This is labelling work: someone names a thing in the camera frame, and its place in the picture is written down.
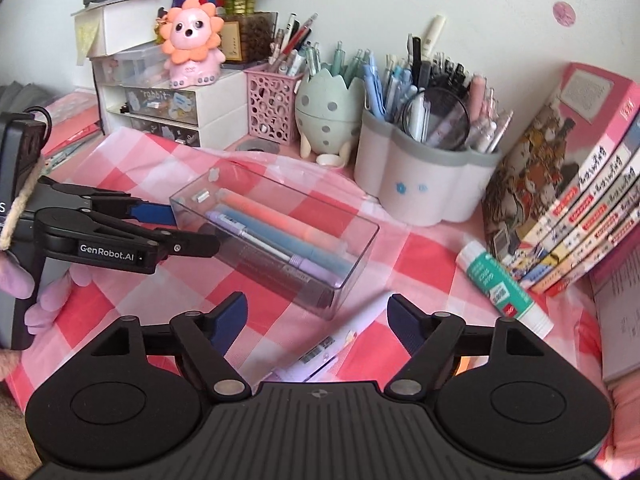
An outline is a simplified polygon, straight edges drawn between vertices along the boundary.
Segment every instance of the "egg-shaped pen holder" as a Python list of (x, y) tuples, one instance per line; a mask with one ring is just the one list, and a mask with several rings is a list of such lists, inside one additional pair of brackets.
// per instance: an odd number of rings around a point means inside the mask
[(338, 155), (347, 164), (358, 143), (364, 83), (354, 78), (347, 88), (340, 75), (323, 68), (315, 76), (307, 73), (296, 95), (296, 125), (300, 132), (300, 156)]
[(393, 218), (426, 227), (469, 220), (501, 158), (431, 148), (364, 110), (353, 176)]

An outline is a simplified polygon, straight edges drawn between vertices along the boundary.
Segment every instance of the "white pen holder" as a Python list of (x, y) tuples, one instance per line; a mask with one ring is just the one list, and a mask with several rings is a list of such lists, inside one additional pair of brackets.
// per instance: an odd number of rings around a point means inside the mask
[(501, 152), (430, 148), (364, 110), (354, 179), (399, 221), (415, 226), (465, 222), (501, 158)]

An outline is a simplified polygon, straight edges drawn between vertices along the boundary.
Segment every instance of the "blue highlighter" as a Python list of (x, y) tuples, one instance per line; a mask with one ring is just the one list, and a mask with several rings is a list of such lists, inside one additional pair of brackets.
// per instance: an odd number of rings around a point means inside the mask
[(245, 213), (241, 213), (229, 206), (218, 204), (215, 209), (229, 218), (244, 224), (251, 229), (251, 231), (273, 242), (275, 245), (278, 245), (291, 253), (299, 254), (303, 258), (330, 270), (341, 278), (346, 278), (355, 264), (355, 261), (349, 262), (336, 254), (322, 250), (312, 244), (308, 244), (295, 236), (291, 236), (280, 229), (265, 224), (264, 222), (246, 215)]

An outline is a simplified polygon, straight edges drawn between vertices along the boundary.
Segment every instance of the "fuzzy string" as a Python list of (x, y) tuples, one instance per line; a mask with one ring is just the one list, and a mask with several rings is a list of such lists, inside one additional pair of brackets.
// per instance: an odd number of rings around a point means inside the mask
[(27, 202), (31, 197), (31, 194), (36, 189), (36, 184), (40, 178), (40, 173), (44, 168), (44, 158), (41, 156), (31, 173), (24, 181), (24, 185), (20, 190), (20, 194), (15, 198), (14, 203), (11, 204), (9, 214), (4, 220), (4, 226), (2, 232), (0, 232), (0, 251), (6, 251), (11, 246), (11, 238), (14, 236), (15, 228), (18, 225), (18, 220), (24, 212), (24, 208), (27, 207)]

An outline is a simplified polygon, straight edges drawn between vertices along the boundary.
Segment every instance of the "purple highlighter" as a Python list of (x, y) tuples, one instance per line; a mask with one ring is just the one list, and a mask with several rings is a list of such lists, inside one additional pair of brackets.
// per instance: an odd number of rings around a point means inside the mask
[(281, 247), (274, 246), (270, 241), (252, 234), (247, 230), (244, 224), (233, 220), (220, 211), (209, 211), (208, 213), (205, 213), (205, 216), (218, 227), (233, 235), (243, 238), (252, 245), (261, 248), (290, 266), (301, 270), (309, 276), (313, 276), (316, 280), (327, 283), (333, 288), (340, 288), (344, 282), (342, 278), (332, 273), (330, 270), (327, 270), (324, 267), (299, 256), (298, 254), (292, 254)]

